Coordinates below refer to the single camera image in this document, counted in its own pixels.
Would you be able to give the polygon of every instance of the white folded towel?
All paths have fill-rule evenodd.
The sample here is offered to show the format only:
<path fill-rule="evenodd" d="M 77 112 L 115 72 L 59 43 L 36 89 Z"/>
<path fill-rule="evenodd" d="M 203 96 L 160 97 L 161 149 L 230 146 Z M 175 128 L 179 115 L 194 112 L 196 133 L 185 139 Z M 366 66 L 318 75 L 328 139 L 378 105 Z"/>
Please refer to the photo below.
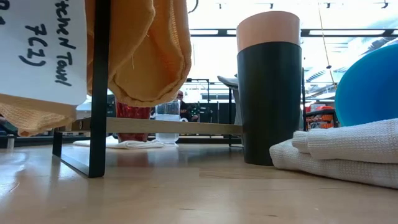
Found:
<path fill-rule="evenodd" d="M 296 131 L 292 145 L 314 159 L 398 164 L 398 119 L 357 126 Z"/>
<path fill-rule="evenodd" d="M 90 146 L 90 140 L 75 141 L 73 143 L 76 146 Z M 148 148 L 159 148 L 164 147 L 160 142 L 140 142 L 140 141 L 124 141 L 119 143 L 119 140 L 113 136 L 106 138 L 106 147 L 114 149 L 148 149 Z"/>
<path fill-rule="evenodd" d="M 270 148 L 274 166 L 279 169 L 301 170 L 340 180 L 392 187 L 398 189 L 398 164 L 377 164 L 345 160 L 316 160 L 309 154 L 300 153 L 292 140 Z"/>

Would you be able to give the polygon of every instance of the wooden floor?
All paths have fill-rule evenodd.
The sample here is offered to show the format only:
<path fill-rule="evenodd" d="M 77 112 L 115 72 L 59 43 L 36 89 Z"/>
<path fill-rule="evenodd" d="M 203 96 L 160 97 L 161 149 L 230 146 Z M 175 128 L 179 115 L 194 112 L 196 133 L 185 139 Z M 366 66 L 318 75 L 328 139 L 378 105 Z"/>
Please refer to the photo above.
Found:
<path fill-rule="evenodd" d="M 88 149 L 65 146 L 87 162 Z M 397 223 L 398 191 L 245 164 L 239 149 L 107 151 L 86 179 L 50 146 L 0 151 L 0 223 Z"/>

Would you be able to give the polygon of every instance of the clear plastic container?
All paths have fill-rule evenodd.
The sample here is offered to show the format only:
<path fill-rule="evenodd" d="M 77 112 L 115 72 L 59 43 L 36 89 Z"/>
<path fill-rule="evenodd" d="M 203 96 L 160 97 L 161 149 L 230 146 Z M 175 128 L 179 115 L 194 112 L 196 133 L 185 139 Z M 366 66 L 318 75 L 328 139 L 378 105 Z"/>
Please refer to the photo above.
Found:
<path fill-rule="evenodd" d="M 155 119 L 160 121 L 180 121 L 180 100 L 173 100 L 155 107 Z M 179 133 L 156 133 L 155 137 L 161 143 L 176 145 Z"/>

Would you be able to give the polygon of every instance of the cable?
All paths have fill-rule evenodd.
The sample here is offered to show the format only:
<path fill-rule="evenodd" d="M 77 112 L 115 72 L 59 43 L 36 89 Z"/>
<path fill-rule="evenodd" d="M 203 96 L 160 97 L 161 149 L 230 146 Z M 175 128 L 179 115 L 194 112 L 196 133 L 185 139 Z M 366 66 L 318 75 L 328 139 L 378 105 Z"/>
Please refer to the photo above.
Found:
<path fill-rule="evenodd" d="M 329 69 L 331 81 L 333 82 L 333 86 L 335 87 L 335 89 L 337 89 L 337 86 L 336 86 L 336 83 L 335 83 L 335 79 L 333 78 L 333 74 L 331 73 L 331 65 L 330 65 L 330 62 L 329 62 L 328 50 L 327 50 L 327 48 L 326 48 L 325 34 L 323 33 L 323 23 L 322 23 L 322 16 L 321 16 L 321 8 L 320 8 L 319 5 L 320 5 L 320 4 L 319 4 L 319 2 L 318 2 L 318 13 L 319 13 L 319 20 L 320 20 L 320 22 L 321 22 L 323 46 L 325 47 L 326 60 L 328 61 L 327 69 Z"/>
<path fill-rule="evenodd" d="M 199 5 L 199 0 L 197 0 L 197 2 L 195 3 L 195 7 L 192 9 L 192 11 L 189 11 L 188 14 L 194 12 L 197 9 L 198 5 Z"/>

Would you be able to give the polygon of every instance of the paper sign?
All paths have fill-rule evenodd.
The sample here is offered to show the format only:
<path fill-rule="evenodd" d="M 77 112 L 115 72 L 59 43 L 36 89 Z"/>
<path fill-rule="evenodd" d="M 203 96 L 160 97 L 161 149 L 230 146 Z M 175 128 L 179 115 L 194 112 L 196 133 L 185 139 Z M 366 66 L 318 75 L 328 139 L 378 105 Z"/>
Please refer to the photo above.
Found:
<path fill-rule="evenodd" d="M 86 34 L 84 0 L 0 0 L 0 94 L 84 102 Z"/>

